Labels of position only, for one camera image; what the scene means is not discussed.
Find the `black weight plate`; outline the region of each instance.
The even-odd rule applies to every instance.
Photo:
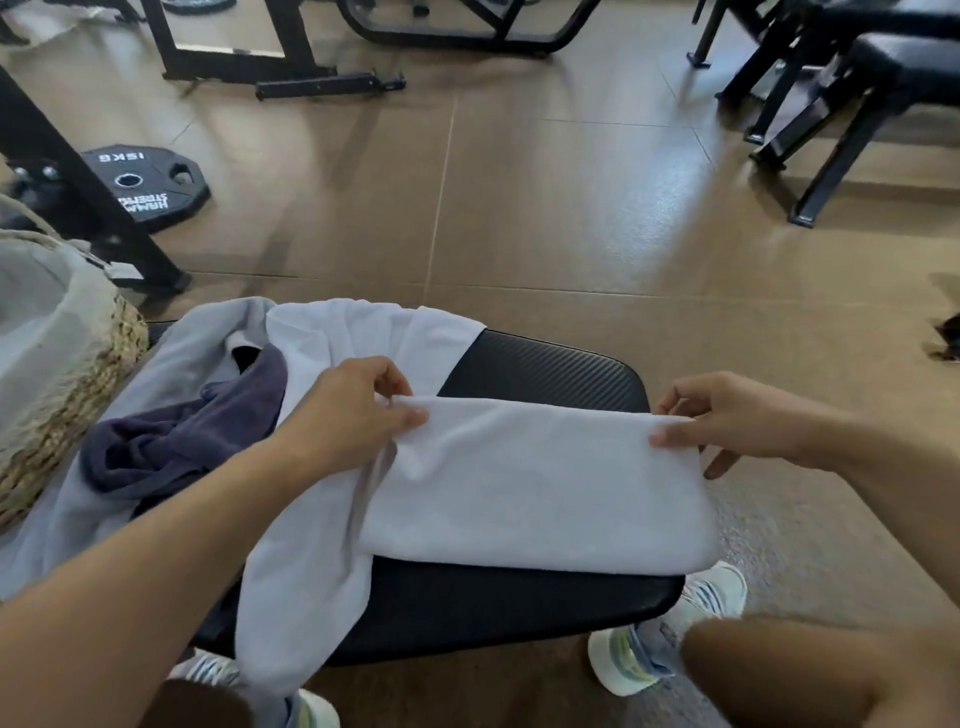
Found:
[[[174,15],[213,15],[236,4],[237,0],[163,0],[163,9]]]
[[[82,156],[146,232],[193,217],[210,199],[197,163],[168,149],[115,144]]]

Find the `floor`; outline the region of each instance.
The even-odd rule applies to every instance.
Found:
[[[466,22],[452,0],[432,22]],[[521,14],[559,24],[570,0]],[[729,369],[950,438],[960,369],[928,357],[960,306],[960,138],[920,109],[873,144],[820,217],[786,224],[751,175],[743,120],[712,94],[750,54],[733,23],[709,70],[684,60],[685,0],[604,0],[548,61],[374,48],[332,5],[303,5],[318,61],[402,70],[379,99],[257,103],[169,84],[149,34],[91,21],[10,68],[79,148],[195,159],[214,200],[159,234],[197,303],[363,297],[426,303],[630,364],[652,397]],[[408,7],[386,6],[394,15]],[[276,48],[253,0],[174,18],[181,42]],[[828,153],[784,174],[796,191]],[[749,609],[849,623],[932,620],[941,593],[835,477],[746,462],[712,485]],[[584,638],[322,671],[346,726],[722,725],[684,681],[604,693]]]

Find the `gray cloth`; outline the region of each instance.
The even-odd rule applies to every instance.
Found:
[[[103,420],[80,450],[91,488],[106,497],[169,497],[274,430],[287,365],[268,344],[232,381],[207,384],[197,400]]]

